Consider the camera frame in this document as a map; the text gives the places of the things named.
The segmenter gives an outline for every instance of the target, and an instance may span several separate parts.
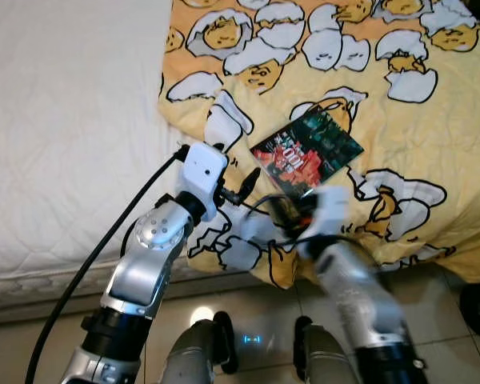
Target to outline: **tile floor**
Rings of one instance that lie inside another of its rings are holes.
[[[436,266],[419,266],[388,275],[387,284],[403,306],[418,354],[427,361],[430,384],[480,384],[480,337],[470,332],[458,310],[458,280]],[[199,307],[212,313],[225,310],[233,319],[240,371],[228,376],[218,368],[218,384],[298,382],[291,365],[292,333],[294,320],[301,314],[323,324],[352,353],[332,302],[317,287],[308,282],[298,282],[288,291],[255,286],[165,301],[147,341],[136,383],[156,383],[167,353]],[[81,320],[79,314],[58,321],[36,383],[58,382],[73,348],[83,338]],[[23,382],[41,327],[41,321],[0,326],[0,383]],[[261,343],[242,343],[244,335],[261,335]]]

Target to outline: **book cover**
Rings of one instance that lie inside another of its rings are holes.
[[[323,184],[363,148],[316,106],[250,151],[283,192],[300,197]]]

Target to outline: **blanket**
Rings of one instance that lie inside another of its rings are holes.
[[[382,268],[480,281],[480,23],[460,0],[174,0],[158,107],[223,144],[229,189],[259,166],[253,145],[316,105],[365,149],[326,182],[350,192],[338,232]],[[196,229],[189,264],[283,288],[308,275],[262,206],[241,225],[277,192],[262,173]]]

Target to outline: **bedsheet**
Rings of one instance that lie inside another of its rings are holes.
[[[480,23],[460,0],[174,0],[162,71],[160,111],[224,144],[230,188],[258,166],[250,147],[319,104],[365,149],[327,182],[350,193],[338,232],[387,269],[480,281]],[[248,204],[273,192],[262,174]],[[307,266],[270,246],[263,212],[246,238],[248,210],[200,226],[190,264],[291,286]]]
[[[60,293],[185,140],[154,105],[169,16],[167,0],[0,2],[0,294]],[[128,222],[98,264],[118,259]]]

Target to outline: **white mattress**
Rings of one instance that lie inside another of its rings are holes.
[[[156,111],[170,7],[0,1],[0,293],[32,281],[46,290],[47,276],[52,291],[64,286],[187,141]],[[126,226],[172,191],[176,170],[142,201],[101,256],[96,268],[106,272],[90,280],[108,278]]]

